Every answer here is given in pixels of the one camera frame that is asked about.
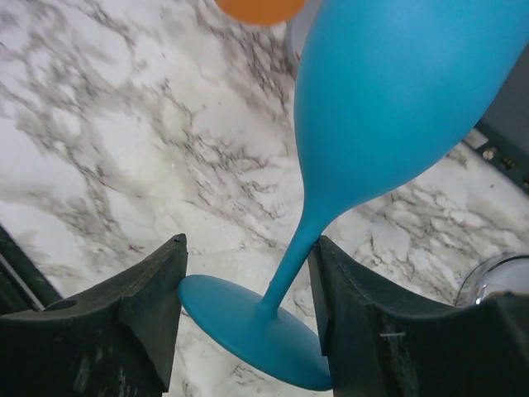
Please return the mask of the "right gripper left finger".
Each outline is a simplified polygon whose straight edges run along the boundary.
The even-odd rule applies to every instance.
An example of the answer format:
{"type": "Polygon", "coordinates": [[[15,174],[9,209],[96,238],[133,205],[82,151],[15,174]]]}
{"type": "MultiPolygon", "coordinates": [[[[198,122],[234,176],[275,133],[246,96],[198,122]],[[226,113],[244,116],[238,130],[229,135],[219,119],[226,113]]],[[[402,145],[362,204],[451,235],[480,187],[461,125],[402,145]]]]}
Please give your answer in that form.
{"type": "Polygon", "coordinates": [[[1,317],[3,396],[161,396],[168,392],[187,238],[41,311],[1,317]]]}

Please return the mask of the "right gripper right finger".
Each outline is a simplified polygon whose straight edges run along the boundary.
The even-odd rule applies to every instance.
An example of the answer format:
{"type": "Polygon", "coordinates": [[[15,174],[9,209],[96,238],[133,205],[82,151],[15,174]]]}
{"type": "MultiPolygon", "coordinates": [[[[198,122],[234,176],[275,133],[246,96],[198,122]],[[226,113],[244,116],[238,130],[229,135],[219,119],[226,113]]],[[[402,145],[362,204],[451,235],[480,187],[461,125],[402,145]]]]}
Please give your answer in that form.
{"type": "Polygon", "coordinates": [[[527,395],[526,296],[442,304],[361,265],[324,236],[308,266],[334,395],[527,395]]]}

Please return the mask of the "scroll arm chrome glass rack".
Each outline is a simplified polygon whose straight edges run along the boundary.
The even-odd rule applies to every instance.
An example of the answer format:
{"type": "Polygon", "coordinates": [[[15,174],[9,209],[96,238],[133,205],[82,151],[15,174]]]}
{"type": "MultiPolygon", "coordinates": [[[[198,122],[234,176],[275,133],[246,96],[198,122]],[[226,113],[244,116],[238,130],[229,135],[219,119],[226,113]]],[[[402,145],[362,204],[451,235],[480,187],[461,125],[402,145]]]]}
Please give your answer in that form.
{"type": "Polygon", "coordinates": [[[474,268],[455,299],[459,308],[481,304],[497,294],[528,296],[528,254],[504,253],[474,268]]]}

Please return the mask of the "blue plastic goblet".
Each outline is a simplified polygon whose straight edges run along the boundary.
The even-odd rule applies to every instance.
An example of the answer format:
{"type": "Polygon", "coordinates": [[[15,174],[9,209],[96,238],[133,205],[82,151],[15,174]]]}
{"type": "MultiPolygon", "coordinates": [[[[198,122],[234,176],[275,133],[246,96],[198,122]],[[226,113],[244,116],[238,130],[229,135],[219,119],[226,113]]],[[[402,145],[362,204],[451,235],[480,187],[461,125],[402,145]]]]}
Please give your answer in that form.
{"type": "Polygon", "coordinates": [[[298,64],[303,212],[264,294],[208,275],[179,299],[215,342],[290,385],[332,387],[317,335],[281,308],[324,229],[416,178],[484,115],[528,42],[525,1],[325,1],[298,64]]]}

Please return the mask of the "orange plastic goblet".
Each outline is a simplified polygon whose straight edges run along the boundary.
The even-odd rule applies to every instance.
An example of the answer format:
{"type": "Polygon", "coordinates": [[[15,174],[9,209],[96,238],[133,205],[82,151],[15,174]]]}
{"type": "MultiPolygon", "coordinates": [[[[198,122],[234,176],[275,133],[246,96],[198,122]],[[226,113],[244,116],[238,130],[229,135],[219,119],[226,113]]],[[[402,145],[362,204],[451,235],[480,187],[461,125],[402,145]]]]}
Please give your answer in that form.
{"type": "Polygon", "coordinates": [[[285,22],[302,10],[305,0],[216,0],[218,7],[238,22],[268,26],[285,22]]]}

